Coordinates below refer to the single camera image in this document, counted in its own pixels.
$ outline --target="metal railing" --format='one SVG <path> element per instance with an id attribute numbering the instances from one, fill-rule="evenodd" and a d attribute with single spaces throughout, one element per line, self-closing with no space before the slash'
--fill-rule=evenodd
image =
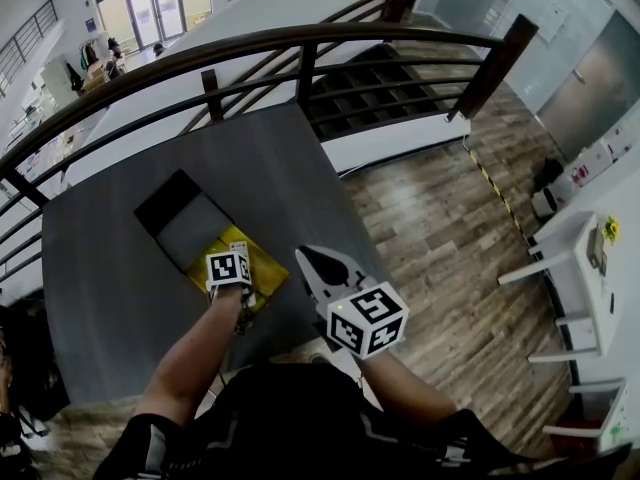
<path id="1" fill-rule="evenodd" d="M 58 15 L 53 0 L 48 0 L 0 50 L 0 98 L 6 96 L 20 68 L 27 63 L 35 47 L 56 21 Z"/>
<path id="2" fill-rule="evenodd" d="M 450 83 L 467 82 L 463 92 L 447 95 L 440 99 L 454 100 L 455 103 L 450 110 L 448 118 L 453 119 L 457 113 L 462 113 L 466 118 L 472 118 L 484 105 L 487 99 L 504 79 L 508 71 L 513 67 L 531 39 L 535 36 L 537 27 L 523 16 L 518 17 L 504 39 L 495 39 L 485 36 L 470 34 L 460 34 L 437 29 L 418 29 L 396 24 L 387 23 L 322 23 L 317 25 L 304 25 L 296 27 L 286 27 L 273 30 L 255 32 L 239 37 L 222 39 L 213 43 L 204 44 L 190 50 L 175 53 L 167 57 L 160 57 L 155 62 L 140 67 L 135 71 L 126 73 L 123 76 L 111 80 L 90 93 L 79 98 L 75 102 L 67 105 L 60 112 L 53 115 L 38 128 L 33 130 L 21 142 L 16 144 L 7 154 L 0 158 L 0 181 L 7 180 L 18 191 L 14 196 L 0 208 L 0 218 L 4 216 L 23 198 L 27 198 L 35 203 L 38 208 L 25 216 L 20 222 L 7 230 L 0 236 L 0 245 L 15 235 L 18 231 L 33 222 L 42 215 L 42 208 L 49 199 L 39 190 L 39 187 L 56 174 L 66 170 L 69 166 L 82 158 L 94 153 L 98 149 L 125 137 L 126 135 L 144 128 L 145 126 L 178 114 L 185 110 L 206 106 L 206 111 L 217 119 L 222 118 L 223 109 L 226 105 L 222 100 L 229 96 L 250 94 L 256 89 L 265 90 L 278 86 L 284 82 L 295 80 L 297 83 L 296 99 L 301 106 L 305 107 L 309 102 L 319 97 L 311 94 L 313 78 L 345 70 L 358 70 L 369 68 L 373 64 L 376 66 L 392 65 L 471 65 L 478 66 L 475 75 L 464 80 L 451 77 Z M 489 54 L 485 60 L 481 59 L 455 59 L 455 58 L 392 58 L 388 60 L 347 62 L 322 67 L 316 67 L 316 59 L 323 50 L 334 45 L 351 41 L 366 40 L 412 40 L 438 43 L 453 43 L 459 45 L 469 45 L 481 48 L 488 48 Z M 243 76 L 236 79 L 231 85 L 219 88 L 213 76 L 213 82 L 207 81 L 206 75 L 214 73 L 209 70 L 203 73 L 204 94 L 188 98 L 175 103 L 166 108 L 157 110 L 151 114 L 141 116 L 138 119 L 127 123 L 120 128 L 100 137 L 99 139 L 74 151 L 69 156 L 53 165 L 33 181 L 25 179 L 16 169 L 30 155 L 37 152 L 49 141 L 60 133 L 79 123 L 83 119 L 91 116 L 95 112 L 120 101 L 136 92 L 139 92 L 158 83 L 170 80 L 185 73 L 214 66 L 228 60 L 254 55 L 259 53 L 272 52 L 264 60 L 274 60 L 277 56 L 291 48 L 299 49 L 295 58 L 292 59 L 294 66 L 284 72 L 267 71 L 256 79 L 250 79 L 256 75 L 260 69 L 255 67 L 250 69 Z M 434 80 L 424 80 L 415 83 L 444 83 L 442 78 Z M 357 87 L 349 89 L 351 94 L 367 92 L 396 87 L 398 82 L 389 84 L 376 84 L 373 86 Z M 410 103 L 421 103 L 423 101 L 434 101 L 433 96 L 425 96 L 414 100 L 399 101 L 397 103 L 386 104 L 384 109 L 393 105 L 407 105 Z M 371 112 L 376 108 L 366 108 L 357 112 Z M 326 120 L 344 118 L 344 114 L 328 116 Z M 40 240 L 40 234 L 29 238 L 27 241 L 7 253 L 0 259 L 0 264 L 6 263 L 17 254 L 24 251 L 30 245 Z M 13 267 L 0 277 L 0 283 L 15 273 L 40 259 L 41 253 L 25 259 L 19 265 Z"/>

